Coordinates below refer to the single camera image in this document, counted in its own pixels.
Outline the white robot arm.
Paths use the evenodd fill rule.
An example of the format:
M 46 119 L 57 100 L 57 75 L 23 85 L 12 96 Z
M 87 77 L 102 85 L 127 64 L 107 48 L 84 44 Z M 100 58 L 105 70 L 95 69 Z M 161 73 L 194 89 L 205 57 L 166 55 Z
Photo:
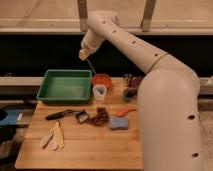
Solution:
M 87 59 L 109 41 L 145 73 L 137 93 L 143 170 L 203 171 L 197 74 L 169 53 L 120 28 L 114 11 L 93 11 L 87 24 L 80 59 Z

